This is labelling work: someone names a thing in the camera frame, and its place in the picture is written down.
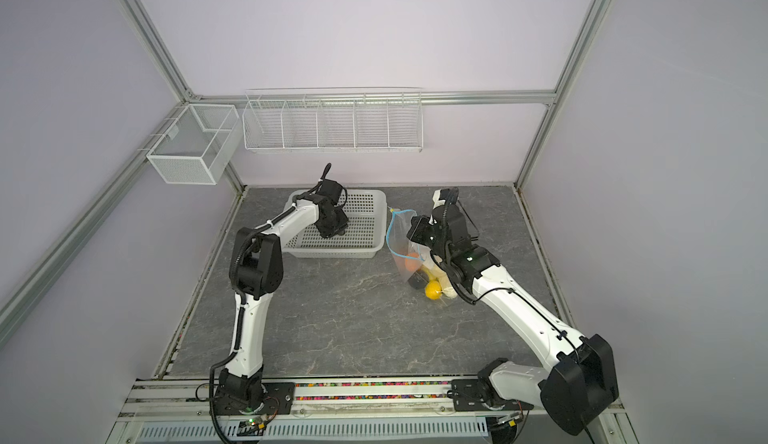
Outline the clear zip top bag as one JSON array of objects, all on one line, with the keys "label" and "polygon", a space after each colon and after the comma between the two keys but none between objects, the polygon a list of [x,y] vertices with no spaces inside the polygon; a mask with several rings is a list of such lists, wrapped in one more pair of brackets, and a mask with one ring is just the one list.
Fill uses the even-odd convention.
[{"label": "clear zip top bag", "polygon": [[407,238],[411,219],[417,213],[391,209],[389,216],[385,244],[403,281],[430,300],[457,299],[447,274],[432,260],[430,249]]}]

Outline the orange toy fruit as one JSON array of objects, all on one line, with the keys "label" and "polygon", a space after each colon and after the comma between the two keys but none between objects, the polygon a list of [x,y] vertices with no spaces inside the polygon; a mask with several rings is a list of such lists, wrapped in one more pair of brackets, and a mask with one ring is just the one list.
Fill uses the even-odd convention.
[{"label": "orange toy fruit", "polygon": [[418,254],[408,254],[404,258],[405,270],[409,273],[414,273],[422,267],[422,260]]}]

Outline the yellow toy lemon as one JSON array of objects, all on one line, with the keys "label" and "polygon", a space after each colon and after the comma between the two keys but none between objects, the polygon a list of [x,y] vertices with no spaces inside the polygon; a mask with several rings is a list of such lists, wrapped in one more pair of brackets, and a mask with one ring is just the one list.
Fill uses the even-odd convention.
[{"label": "yellow toy lemon", "polygon": [[442,286],[438,281],[430,281],[424,288],[424,294],[429,300],[439,300],[442,295]]}]

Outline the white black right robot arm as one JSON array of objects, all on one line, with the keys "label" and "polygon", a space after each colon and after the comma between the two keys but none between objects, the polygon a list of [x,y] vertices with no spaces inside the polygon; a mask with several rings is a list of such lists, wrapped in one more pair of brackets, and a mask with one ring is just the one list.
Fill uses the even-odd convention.
[{"label": "white black right robot arm", "polygon": [[543,408],[564,432],[588,429],[619,397],[614,353],[600,335],[585,336],[563,322],[517,283],[501,261],[477,244],[455,188],[433,195],[430,215],[411,220],[408,239],[429,251],[429,263],[470,305],[484,304],[528,345],[536,367],[500,358],[477,375],[477,401],[503,409],[510,403]]}]

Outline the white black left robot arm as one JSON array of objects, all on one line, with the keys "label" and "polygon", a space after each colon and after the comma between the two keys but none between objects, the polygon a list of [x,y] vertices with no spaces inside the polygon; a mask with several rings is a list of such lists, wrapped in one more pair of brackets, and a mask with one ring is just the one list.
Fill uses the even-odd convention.
[{"label": "white black left robot arm", "polygon": [[235,293],[236,315],[229,355],[209,370],[211,403],[232,403],[242,414],[255,414],[267,399],[262,386],[263,341],[274,293],[284,278],[283,245],[309,227],[330,239],[346,233],[347,189],[328,178],[294,197],[286,210],[236,234],[228,277]]}]

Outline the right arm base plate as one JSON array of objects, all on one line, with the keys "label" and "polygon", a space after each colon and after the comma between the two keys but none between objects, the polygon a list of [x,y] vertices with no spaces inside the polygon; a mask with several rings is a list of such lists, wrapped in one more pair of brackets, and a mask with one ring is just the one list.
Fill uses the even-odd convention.
[{"label": "right arm base plate", "polygon": [[452,380],[446,395],[458,412],[528,411],[534,408],[524,401],[503,399],[489,383],[477,377]]}]

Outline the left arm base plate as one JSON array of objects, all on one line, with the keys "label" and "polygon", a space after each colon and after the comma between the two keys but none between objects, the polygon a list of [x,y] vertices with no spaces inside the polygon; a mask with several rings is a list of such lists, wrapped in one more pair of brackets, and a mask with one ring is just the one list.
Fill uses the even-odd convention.
[{"label": "left arm base plate", "polygon": [[235,392],[217,390],[214,411],[217,416],[286,415],[294,401],[293,382],[266,382],[250,390]]}]

